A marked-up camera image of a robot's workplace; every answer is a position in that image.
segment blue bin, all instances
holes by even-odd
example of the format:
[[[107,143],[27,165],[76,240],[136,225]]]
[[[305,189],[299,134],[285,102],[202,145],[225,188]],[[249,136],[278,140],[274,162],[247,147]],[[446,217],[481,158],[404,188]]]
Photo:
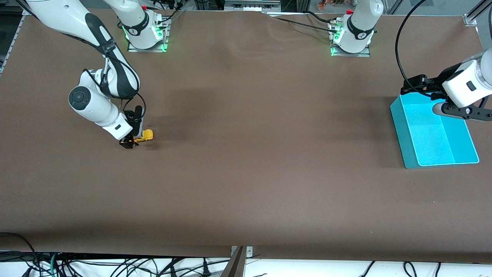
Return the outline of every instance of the blue bin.
[[[431,101],[419,93],[400,95],[391,115],[408,169],[448,167],[479,162],[465,120],[436,115]]]

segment metal frame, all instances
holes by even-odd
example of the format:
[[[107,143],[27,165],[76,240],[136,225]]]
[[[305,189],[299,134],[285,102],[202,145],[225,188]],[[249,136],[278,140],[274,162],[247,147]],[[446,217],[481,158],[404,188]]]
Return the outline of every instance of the metal frame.
[[[303,12],[309,9],[311,0],[296,0],[297,1],[297,12]]]
[[[162,19],[166,19],[166,21],[162,25],[164,29],[159,31],[159,34],[161,34],[163,38],[161,41],[159,41],[149,49],[140,49],[133,46],[133,44],[131,44],[130,40],[126,36],[126,32],[125,32],[125,38],[126,41],[128,42],[128,52],[153,52],[153,53],[167,52],[167,46],[169,44],[169,35],[170,35],[169,33],[171,31],[171,24],[173,19],[170,19],[169,16],[162,16]]]
[[[404,0],[397,0],[395,4],[386,12],[386,14],[395,14],[398,8],[401,6]]]
[[[209,0],[195,0],[197,10],[209,10]]]
[[[237,246],[220,277],[243,277],[248,246]]]
[[[225,11],[281,12],[280,0],[225,0]]]
[[[21,31],[21,26],[22,24],[24,23],[24,20],[26,18],[26,16],[30,16],[31,14],[26,12],[26,11],[23,11],[22,12],[22,18],[21,18],[21,21],[19,22],[19,26],[17,27],[17,30],[15,31],[15,35],[14,35],[14,38],[12,39],[12,43],[10,44],[9,48],[8,48],[8,51],[7,51],[7,55],[5,55],[5,60],[3,61],[2,65],[1,65],[1,69],[0,69],[0,76],[1,74],[3,73],[3,68],[5,67],[5,65],[7,64],[7,60],[8,60],[8,56],[10,56],[10,52],[12,52],[12,48],[14,47],[14,43],[15,43],[15,40],[17,39],[17,35],[19,34],[19,32]]]
[[[473,7],[468,13],[464,14],[463,20],[467,26],[477,25],[477,17],[484,13],[492,6],[492,0],[480,0],[476,6]]]

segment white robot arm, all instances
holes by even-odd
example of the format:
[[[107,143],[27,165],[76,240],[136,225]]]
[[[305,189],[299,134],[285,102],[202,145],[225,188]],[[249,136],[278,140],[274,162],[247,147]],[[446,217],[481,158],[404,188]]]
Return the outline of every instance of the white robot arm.
[[[340,22],[340,35],[333,43],[348,53],[359,53],[369,45],[374,27],[383,14],[384,5],[381,0],[360,0],[353,14],[345,14],[337,18]]]
[[[79,85],[68,97],[72,109],[107,130],[120,144],[122,139],[131,141],[133,136],[141,135],[145,111],[140,107],[138,114],[123,112],[110,101],[110,98],[135,97],[140,79],[101,20],[78,0],[28,0],[28,3],[43,24],[91,45],[106,61],[103,69],[84,70]]]
[[[143,10],[138,0],[104,0],[116,13],[128,40],[139,49],[148,49],[163,40],[156,32],[162,15]]]
[[[489,95],[492,95],[492,48],[443,70],[436,78],[428,79],[421,74],[409,81],[421,93],[431,93],[432,99],[446,100],[434,105],[432,110],[435,114],[492,121],[492,110],[485,108]],[[404,82],[400,94],[412,91],[411,86]]]

